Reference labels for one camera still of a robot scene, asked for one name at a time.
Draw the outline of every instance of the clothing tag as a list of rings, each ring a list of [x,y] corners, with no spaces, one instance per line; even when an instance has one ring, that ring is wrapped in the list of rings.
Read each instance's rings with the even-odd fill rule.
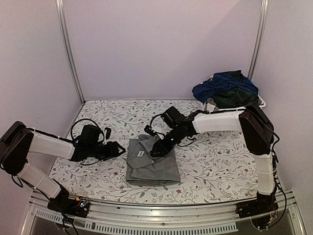
[[[137,157],[142,157],[145,154],[145,151],[139,151]]]

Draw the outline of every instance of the blue cloth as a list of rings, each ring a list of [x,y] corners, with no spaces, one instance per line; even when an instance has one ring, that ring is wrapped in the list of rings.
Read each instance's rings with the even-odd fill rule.
[[[255,95],[258,95],[259,92],[259,89],[241,74],[241,70],[238,70],[215,73],[213,79],[196,85],[192,89],[192,93],[197,100],[205,104],[208,98],[218,95],[219,92],[229,91],[232,88],[241,88]]]

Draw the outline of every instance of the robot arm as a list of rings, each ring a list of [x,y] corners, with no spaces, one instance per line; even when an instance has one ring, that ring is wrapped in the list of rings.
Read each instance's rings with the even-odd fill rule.
[[[86,217],[89,205],[81,201],[79,207],[74,199],[69,199],[69,192],[58,182],[49,178],[41,170],[30,164],[28,153],[41,153],[69,161],[79,162],[87,157],[106,160],[117,157],[125,149],[117,142],[98,142],[101,130],[93,125],[85,125],[78,142],[63,139],[42,131],[27,128],[22,122],[15,122],[0,139],[0,165],[3,170],[18,176],[29,186],[38,189],[49,198],[48,208]]]
[[[151,151],[152,157],[161,157],[185,137],[210,131],[240,131],[243,133],[247,149],[255,158],[258,174],[258,193],[254,201],[238,204],[240,217],[253,216],[270,212],[278,208],[275,193],[276,158],[272,151],[274,127],[264,112],[254,103],[241,111],[217,111],[207,113],[195,111],[185,117],[175,107],[166,110],[162,115],[165,123],[172,130],[158,140]],[[145,131],[154,135],[151,126]]]

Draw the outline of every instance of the floral tablecloth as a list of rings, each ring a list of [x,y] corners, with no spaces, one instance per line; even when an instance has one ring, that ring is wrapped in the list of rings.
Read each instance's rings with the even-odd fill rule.
[[[78,119],[91,118],[101,128],[111,128],[110,140],[118,141],[127,149],[129,139],[145,134],[143,129],[152,116],[171,106],[187,115],[200,109],[201,103],[193,100],[88,101]],[[78,135],[87,123],[79,123],[74,128],[74,134]],[[168,128],[160,118],[155,119],[155,124],[162,129]],[[255,197],[258,186],[255,163],[246,149],[242,133],[199,134],[194,144],[177,146],[175,154],[181,183],[166,187],[127,184],[127,153],[90,166],[57,158],[50,177],[65,186],[71,194],[127,203],[203,204]]]

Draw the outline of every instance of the white wall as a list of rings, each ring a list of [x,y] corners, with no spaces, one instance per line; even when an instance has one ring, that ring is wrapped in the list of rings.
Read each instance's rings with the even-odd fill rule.
[[[55,1],[0,1],[0,136],[16,120],[63,136],[79,106]],[[30,162],[48,172],[53,159]],[[0,179],[0,234],[17,235],[32,190]]]
[[[313,2],[272,0],[254,83],[275,130],[279,175],[313,234]]]
[[[207,75],[247,74],[260,0],[67,0],[87,100],[190,99]]]

